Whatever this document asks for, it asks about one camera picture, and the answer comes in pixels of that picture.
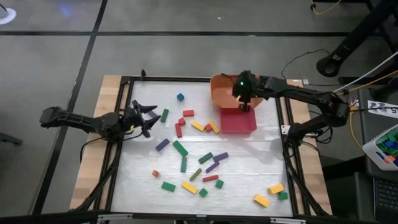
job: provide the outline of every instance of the purple block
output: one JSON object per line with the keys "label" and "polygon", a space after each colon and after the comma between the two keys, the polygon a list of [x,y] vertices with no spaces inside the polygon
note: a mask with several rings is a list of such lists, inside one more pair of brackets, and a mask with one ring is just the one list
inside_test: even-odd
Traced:
{"label": "purple block", "polygon": [[213,165],[211,165],[209,168],[206,169],[206,173],[209,173],[210,171],[212,171],[214,168],[216,168],[218,165],[220,164],[220,162],[215,162]]}
{"label": "purple block", "polygon": [[153,112],[153,111],[149,111],[148,114],[149,114],[149,116],[151,116],[152,118],[156,118],[156,117],[157,117],[157,114],[155,114],[155,112]]}
{"label": "purple block", "polygon": [[226,159],[226,158],[228,158],[228,153],[227,153],[227,152],[224,152],[224,153],[221,153],[221,154],[218,155],[218,156],[213,157],[213,160],[214,160],[215,162],[218,162],[218,161],[220,161],[220,160],[222,160],[222,159]]}
{"label": "purple block", "polygon": [[170,141],[168,139],[164,139],[160,144],[156,146],[156,150],[162,150]]}

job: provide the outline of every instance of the yellow cable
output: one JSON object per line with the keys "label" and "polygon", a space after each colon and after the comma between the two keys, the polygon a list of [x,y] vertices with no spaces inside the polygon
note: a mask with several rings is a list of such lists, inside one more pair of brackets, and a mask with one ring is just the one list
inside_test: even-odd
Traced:
{"label": "yellow cable", "polygon": [[315,7],[312,8],[313,13],[315,13],[316,15],[320,16],[324,13],[327,13],[328,11],[332,10],[334,7],[336,7],[342,0],[339,0],[338,2],[336,2],[336,4],[334,4],[332,7],[330,7],[329,9],[323,11],[323,12],[317,12],[315,10]]}
{"label": "yellow cable", "polygon": [[358,142],[358,140],[356,140],[356,137],[354,135],[354,129],[353,129],[353,114],[355,113],[355,111],[350,111],[349,112],[349,128],[351,130],[351,136],[353,137],[356,145],[362,149],[362,146],[360,145],[360,143]]}
{"label": "yellow cable", "polygon": [[367,84],[364,84],[364,85],[355,87],[355,88],[350,89],[350,90],[348,90],[348,91],[351,92],[351,91],[354,91],[354,90],[358,90],[358,89],[360,89],[360,88],[367,87],[368,85],[372,85],[373,83],[375,83],[375,82],[377,82],[377,81],[379,81],[379,80],[382,80],[383,78],[387,78],[387,77],[389,77],[389,76],[391,76],[391,75],[393,75],[393,74],[395,74],[395,73],[397,73],[397,72],[398,72],[398,70],[395,70],[395,71],[391,72],[391,73],[388,74],[388,75],[385,75],[385,76],[383,76],[383,77],[381,77],[381,78],[378,78],[377,80],[374,80],[374,81],[371,81],[371,82],[369,82],[369,83],[367,83]]}

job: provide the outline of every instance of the wooden block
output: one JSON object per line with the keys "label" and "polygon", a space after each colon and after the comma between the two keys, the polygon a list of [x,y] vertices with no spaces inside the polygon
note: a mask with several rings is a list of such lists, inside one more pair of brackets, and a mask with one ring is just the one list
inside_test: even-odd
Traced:
{"label": "wooden block", "polygon": [[197,123],[196,121],[192,122],[192,126],[197,128],[197,130],[199,130],[199,131],[203,131],[205,129],[205,127],[203,127],[203,125]]}
{"label": "wooden block", "polygon": [[156,118],[157,114],[153,111],[148,111],[149,116],[151,116],[152,118]]}
{"label": "wooden block", "polygon": [[206,169],[206,173],[209,173],[210,171],[212,171],[214,168],[216,168],[218,165],[220,164],[220,162],[215,162],[213,165],[209,166],[209,168]]}
{"label": "wooden block", "polygon": [[226,158],[228,158],[228,153],[227,152],[224,152],[224,153],[221,153],[220,155],[217,155],[217,156],[215,156],[215,157],[213,157],[213,160],[215,161],[215,162],[218,162],[218,161],[220,161],[220,160],[222,160],[222,159],[226,159]]}
{"label": "wooden block", "polygon": [[182,116],[193,116],[193,115],[195,115],[195,112],[193,110],[182,111]]}
{"label": "wooden block", "polygon": [[162,188],[165,189],[165,190],[174,192],[174,190],[175,190],[175,185],[174,185],[174,184],[167,183],[167,182],[163,182]]}
{"label": "wooden block", "polygon": [[189,178],[190,181],[195,180],[195,178],[200,174],[201,168],[199,168],[194,174],[192,174],[191,178]]}
{"label": "wooden block", "polygon": [[173,146],[181,154],[181,156],[187,156],[188,155],[187,150],[185,150],[185,148],[177,140],[175,142],[173,142]]}
{"label": "wooden block", "polygon": [[184,125],[184,124],[185,124],[185,119],[184,119],[184,118],[178,119],[178,123],[179,123],[180,125]]}
{"label": "wooden block", "polygon": [[203,181],[206,182],[206,181],[209,181],[209,180],[216,180],[216,179],[218,179],[218,175],[204,177]]}
{"label": "wooden block", "polygon": [[159,172],[157,172],[156,170],[153,170],[153,171],[152,171],[152,175],[153,175],[154,177],[158,177],[158,176],[159,176]]}
{"label": "wooden block", "polygon": [[206,195],[207,195],[207,190],[206,189],[201,189],[200,191],[199,191],[199,194],[200,194],[200,196],[202,196],[202,197],[206,197]]}
{"label": "wooden block", "polygon": [[217,180],[217,182],[216,182],[216,187],[217,187],[218,189],[221,189],[221,188],[223,187],[223,185],[224,185],[224,181],[222,181],[222,180]]}
{"label": "wooden block", "polygon": [[162,150],[170,141],[168,139],[164,139],[160,144],[158,144],[155,148],[156,150]]}
{"label": "wooden block", "polygon": [[264,207],[268,207],[269,206],[269,200],[266,199],[265,197],[261,196],[261,195],[255,195],[254,196],[254,201],[259,203],[260,205],[262,205]]}
{"label": "wooden block", "polygon": [[178,94],[178,95],[177,95],[177,99],[178,99],[179,101],[183,101],[183,100],[184,100],[184,95],[182,95],[182,93]]}
{"label": "wooden block", "polygon": [[278,193],[279,199],[280,200],[287,200],[287,192],[279,192]]}
{"label": "wooden block", "polygon": [[175,123],[175,132],[177,133],[177,138],[182,137],[181,125],[179,123]]}
{"label": "wooden block", "polygon": [[162,117],[160,118],[160,122],[163,122],[163,123],[166,122],[167,115],[169,115],[169,110],[164,109],[163,113],[162,113]]}
{"label": "wooden block", "polygon": [[210,124],[211,128],[213,129],[214,133],[218,134],[219,129],[218,129],[217,125],[215,123],[213,123],[212,121],[209,121],[209,124]]}
{"label": "wooden block", "polygon": [[396,159],[394,156],[387,156],[387,157],[391,160],[391,162],[394,162]]}
{"label": "wooden block", "polygon": [[284,190],[284,186],[282,184],[277,184],[277,185],[274,185],[274,186],[270,187],[268,190],[269,190],[270,194],[276,194],[278,192],[283,191]]}
{"label": "wooden block", "polygon": [[196,187],[194,187],[192,184],[190,184],[190,183],[188,183],[186,181],[182,182],[182,187],[187,189],[189,192],[191,192],[193,194],[197,193]]}
{"label": "wooden block", "polygon": [[213,157],[213,154],[209,152],[208,154],[204,155],[202,158],[199,159],[199,163],[203,164],[207,160],[211,159]]}
{"label": "wooden block", "polygon": [[213,128],[211,127],[210,124],[206,124],[205,129],[206,129],[207,132],[213,130]]}
{"label": "wooden block", "polygon": [[188,158],[182,157],[181,172],[186,172],[187,171],[187,160],[188,160]]}

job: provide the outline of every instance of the orange bowl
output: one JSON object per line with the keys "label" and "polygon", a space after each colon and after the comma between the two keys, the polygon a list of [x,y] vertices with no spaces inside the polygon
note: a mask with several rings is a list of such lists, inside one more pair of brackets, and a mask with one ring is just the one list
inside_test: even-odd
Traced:
{"label": "orange bowl", "polygon": [[[211,100],[219,108],[238,108],[240,102],[232,95],[232,87],[238,75],[215,75],[210,80]],[[251,98],[249,105],[255,108],[263,98]]]}

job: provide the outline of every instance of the gray floor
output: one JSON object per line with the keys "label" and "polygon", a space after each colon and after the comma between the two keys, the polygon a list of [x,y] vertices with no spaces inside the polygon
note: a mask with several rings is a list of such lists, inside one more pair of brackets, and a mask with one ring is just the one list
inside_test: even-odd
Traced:
{"label": "gray floor", "polygon": [[[100,0],[1,1],[17,11],[2,30],[92,31]],[[113,0],[100,31],[256,31],[348,32],[368,13],[363,4],[343,4],[315,16],[308,0],[183,1]],[[322,11],[331,4],[319,3]],[[89,37],[0,35],[0,131],[24,140],[20,147],[0,144],[0,216],[30,212],[51,153],[56,129],[39,125],[48,106],[66,107],[82,64]],[[74,112],[91,115],[103,75],[210,77],[250,69],[279,76],[284,65],[310,50],[333,50],[342,37],[187,37],[98,36],[87,65]],[[390,52],[383,40],[371,38],[345,62],[340,76],[359,76]],[[337,83],[318,74],[315,63],[324,52],[306,55],[285,71],[288,78],[310,83]],[[361,136],[356,119],[355,131]],[[79,168],[83,131],[69,129],[50,186],[44,212],[68,210]],[[319,146],[323,164],[360,156],[348,126],[335,130],[332,142]]]}

